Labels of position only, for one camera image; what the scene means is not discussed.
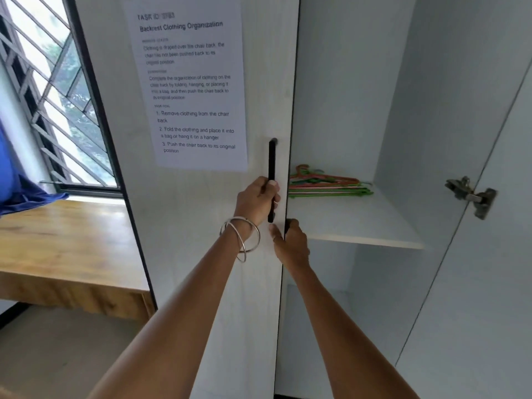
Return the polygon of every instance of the tile floor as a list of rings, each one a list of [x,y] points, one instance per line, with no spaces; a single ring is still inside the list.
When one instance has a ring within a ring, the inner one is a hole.
[[[0,386],[23,399],[83,399],[140,328],[34,305],[0,330]]]

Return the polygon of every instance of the silver bangle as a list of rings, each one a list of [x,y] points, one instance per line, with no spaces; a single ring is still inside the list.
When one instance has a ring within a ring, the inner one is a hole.
[[[242,239],[242,236],[240,235],[240,233],[238,232],[238,230],[236,229],[235,225],[231,222],[233,220],[242,220],[242,221],[245,221],[247,222],[248,224],[251,224],[252,227],[255,228],[255,230],[257,231],[257,234],[259,235],[259,241],[257,242],[257,244],[251,248],[251,249],[246,249],[246,246],[244,245],[244,240]],[[240,217],[240,216],[236,216],[236,217],[231,217],[229,220],[225,221],[222,225],[222,227],[220,228],[220,235],[222,235],[222,232],[224,232],[224,230],[227,228],[227,224],[229,224],[236,232],[236,235],[238,236],[238,239],[240,240],[240,243],[242,244],[242,250],[240,250],[238,253],[243,253],[244,254],[244,260],[240,259],[237,255],[237,259],[243,263],[246,261],[247,259],[247,254],[249,252],[252,252],[254,251],[256,248],[258,248],[259,244],[261,243],[261,231],[259,231],[258,227],[252,222],[252,221],[249,221],[247,218],[245,217]]]

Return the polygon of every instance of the person's right hand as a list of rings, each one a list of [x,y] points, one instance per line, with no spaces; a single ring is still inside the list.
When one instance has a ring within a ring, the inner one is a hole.
[[[270,235],[273,238],[275,254],[289,272],[300,266],[309,266],[310,251],[306,234],[299,228],[299,221],[290,221],[286,240],[275,224],[270,224]]]

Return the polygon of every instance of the paper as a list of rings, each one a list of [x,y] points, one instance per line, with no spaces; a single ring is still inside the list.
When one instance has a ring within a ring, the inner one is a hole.
[[[123,7],[157,165],[247,171],[240,0]]]

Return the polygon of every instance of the person's left hand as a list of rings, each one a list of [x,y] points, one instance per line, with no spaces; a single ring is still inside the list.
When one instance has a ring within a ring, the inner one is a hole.
[[[272,199],[277,208],[277,202],[281,200],[279,190],[279,185],[275,180],[268,181],[266,177],[258,177],[246,190],[238,194],[235,216],[247,218],[259,226],[268,217]]]

